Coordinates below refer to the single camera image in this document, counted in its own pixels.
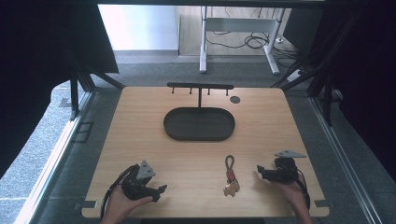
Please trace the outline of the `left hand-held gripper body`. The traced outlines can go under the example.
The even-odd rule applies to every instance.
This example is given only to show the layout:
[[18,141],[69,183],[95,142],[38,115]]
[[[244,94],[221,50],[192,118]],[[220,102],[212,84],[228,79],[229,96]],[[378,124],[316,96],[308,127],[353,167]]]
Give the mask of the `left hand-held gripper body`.
[[155,172],[148,162],[142,160],[141,164],[135,164],[126,170],[121,189],[133,201],[156,194],[156,189],[147,187],[147,183],[154,176]]

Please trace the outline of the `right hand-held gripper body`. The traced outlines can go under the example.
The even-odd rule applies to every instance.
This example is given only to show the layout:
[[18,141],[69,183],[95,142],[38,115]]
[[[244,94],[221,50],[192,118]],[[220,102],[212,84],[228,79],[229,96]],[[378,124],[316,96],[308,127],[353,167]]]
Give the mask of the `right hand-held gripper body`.
[[305,155],[292,150],[277,152],[274,159],[275,170],[265,170],[264,174],[272,174],[274,176],[274,182],[283,184],[292,183],[298,177],[295,158],[305,158]]

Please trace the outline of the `person's right hand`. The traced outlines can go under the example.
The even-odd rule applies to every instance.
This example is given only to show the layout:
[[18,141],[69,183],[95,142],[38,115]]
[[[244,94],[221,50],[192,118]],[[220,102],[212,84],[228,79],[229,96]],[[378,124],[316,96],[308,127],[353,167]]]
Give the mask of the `person's right hand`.
[[313,224],[303,192],[296,182],[288,185],[272,182],[272,185],[278,188],[289,202],[297,224]]

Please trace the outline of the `person's left hand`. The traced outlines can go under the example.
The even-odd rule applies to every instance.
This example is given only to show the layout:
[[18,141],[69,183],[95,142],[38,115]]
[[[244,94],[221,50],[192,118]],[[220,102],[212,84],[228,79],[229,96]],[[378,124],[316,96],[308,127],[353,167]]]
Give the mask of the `person's left hand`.
[[151,196],[130,200],[123,193],[121,186],[116,186],[109,196],[100,224],[121,224],[137,207],[153,201]]

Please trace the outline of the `black key holder stand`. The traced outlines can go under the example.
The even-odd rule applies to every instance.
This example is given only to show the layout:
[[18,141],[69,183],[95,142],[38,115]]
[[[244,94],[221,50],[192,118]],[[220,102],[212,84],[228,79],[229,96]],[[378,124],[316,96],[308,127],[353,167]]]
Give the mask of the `black key holder stand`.
[[167,86],[172,92],[175,88],[198,90],[198,106],[177,107],[165,115],[163,127],[169,137],[178,141],[224,141],[233,134],[233,114],[219,107],[203,107],[202,99],[203,89],[207,89],[207,94],[211,90],[226,90],[229,95],[234,85],[168,82]]

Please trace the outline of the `floor outlet cover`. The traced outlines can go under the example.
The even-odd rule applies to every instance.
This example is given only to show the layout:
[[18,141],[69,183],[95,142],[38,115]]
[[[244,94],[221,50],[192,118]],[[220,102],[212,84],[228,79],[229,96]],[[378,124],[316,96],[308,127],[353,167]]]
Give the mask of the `floor outlet cover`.
[[92,132],[92,122],[81,122],[72,138],[73,143],[86,143],[91,135]]

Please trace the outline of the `black metal stand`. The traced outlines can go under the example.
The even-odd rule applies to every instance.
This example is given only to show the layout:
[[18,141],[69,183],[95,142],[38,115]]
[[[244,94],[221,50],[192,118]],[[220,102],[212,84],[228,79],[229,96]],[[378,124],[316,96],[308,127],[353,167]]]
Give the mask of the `black metal stand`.
[[79,100],[78,100],[78,86],[81,86],[84,91],[94,92],[95,84],[91,78],[91,75],[96,75],[110,85],[116,87],[119,90],[124,88],[124,85],[118,82],[116,79],[110,77],[105,72],[99,72],[91,69],[87,65],[82,65],[78,58],[75,56],[73,50],[69,47],[65,48],[66,55],[72,64],[72,72],[69,78],[70,81],[70,97],[71,97],[71,120],[75,120],[80,114]]
[[[294,63],[286,74],[273,85],[274,88],[287,91],[309,78],[313,78],[306,92],[309,97],[317,97],[321,91],[324,91],[322,117],[329,124],[332,124],[330,119],[332,104],[332,76],[330,67],[367,2],[368,0],[324,0],[322,10],[325,13],[338,13],[336,24],[330,28],[328,35],[323,38],[322,42],[312,52]],[[284,84],[284,81],[297,69],[298,65],[311,63],[312,61],[317,61],[318,64],[292,82]]]

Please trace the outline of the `white power strip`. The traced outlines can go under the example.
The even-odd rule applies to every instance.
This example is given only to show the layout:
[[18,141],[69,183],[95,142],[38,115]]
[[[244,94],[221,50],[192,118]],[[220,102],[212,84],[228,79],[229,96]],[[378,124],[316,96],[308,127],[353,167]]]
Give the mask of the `white power strip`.
[[295,80],[296,78],[300,77],[301,75],[304,74],[303,70],[297,69],[294,72],[292,72],[288,77],[287,77],[287,81],[288,82],[292,82],[293,80]]

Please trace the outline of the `black curtain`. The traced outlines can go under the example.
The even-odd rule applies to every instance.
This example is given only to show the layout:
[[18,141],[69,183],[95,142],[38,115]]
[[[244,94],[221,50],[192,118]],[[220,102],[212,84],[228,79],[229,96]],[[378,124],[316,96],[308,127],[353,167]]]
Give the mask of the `black curtain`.
[[344,116],[396,181],[396,0],[367,0],[329,66]]
[[77,71],[118,71],[96,3],[0,0],[0,178]]

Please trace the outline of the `white desk frame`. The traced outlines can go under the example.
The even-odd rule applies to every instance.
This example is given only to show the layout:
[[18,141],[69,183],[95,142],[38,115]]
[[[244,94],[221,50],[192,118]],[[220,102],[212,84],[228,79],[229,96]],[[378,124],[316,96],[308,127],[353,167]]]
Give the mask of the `white desk frame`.
[[265,33],[269,35],[269,43],[262,47],[272,73],[279,75],[279,69],[273,56],[273,49],[277,39],[286,9],[280,8],[274,19],[237,19],[237,18],[209,18],[207,7],[201,7],[202,41],[199,57],[199,71],[206,72],[206,33],[207,32],[237,32],[237,33]]

